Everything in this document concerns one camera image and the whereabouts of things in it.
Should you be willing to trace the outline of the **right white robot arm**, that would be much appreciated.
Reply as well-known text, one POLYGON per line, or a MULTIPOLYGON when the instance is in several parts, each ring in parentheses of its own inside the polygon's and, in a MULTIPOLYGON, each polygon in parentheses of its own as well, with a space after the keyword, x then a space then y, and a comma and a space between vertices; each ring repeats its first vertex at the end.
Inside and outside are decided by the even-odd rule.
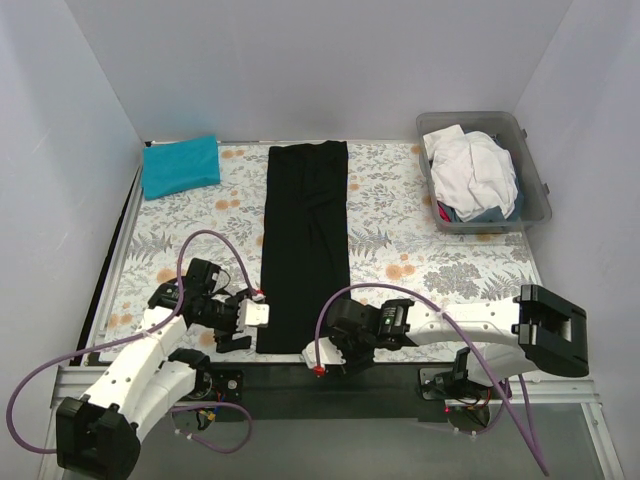
POLYGON ((427 385, 439 397, 456 400, 536 370, 564 378, 589 373, 586 311, 542 286, 523 285, 511 298, 444 308, 409 290, 402 294, 379 307, 343 293, 332 296, 302 352, 308 368, 317 375, 347 374, 372 367, 378 350, 462 342, 452 369, 427 385))

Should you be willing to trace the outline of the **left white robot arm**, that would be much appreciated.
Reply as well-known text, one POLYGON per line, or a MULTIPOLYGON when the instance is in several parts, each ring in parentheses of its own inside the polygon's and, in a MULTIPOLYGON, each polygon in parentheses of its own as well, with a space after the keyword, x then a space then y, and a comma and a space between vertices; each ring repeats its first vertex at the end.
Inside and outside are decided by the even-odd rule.
POLYGON ((66 397, 56 410, 59 467, 94 479, 126 479, 152 428, 180 402, 195 403, 200 428, 221 408, 235 408, 243 375, 216 370, 210 357, 179 347, 189 326, 214 331, 216 350, 247 349, 248 327, 264 327, 269 307, 251 289, 230 294, 217 286, 220 267, 190 262, 185 275, 161 284, 138 327, 99 379, 80 397, 66 397))

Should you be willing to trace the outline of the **black t shirt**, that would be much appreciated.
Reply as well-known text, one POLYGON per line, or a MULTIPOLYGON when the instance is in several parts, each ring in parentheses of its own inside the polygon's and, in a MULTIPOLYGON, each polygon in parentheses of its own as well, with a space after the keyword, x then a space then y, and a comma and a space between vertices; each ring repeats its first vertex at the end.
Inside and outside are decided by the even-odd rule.
POLYGON ((325 302, 350 284, 345 142, 269 149, 260 286, 270 307, 260 354, 299 353, 325 302))

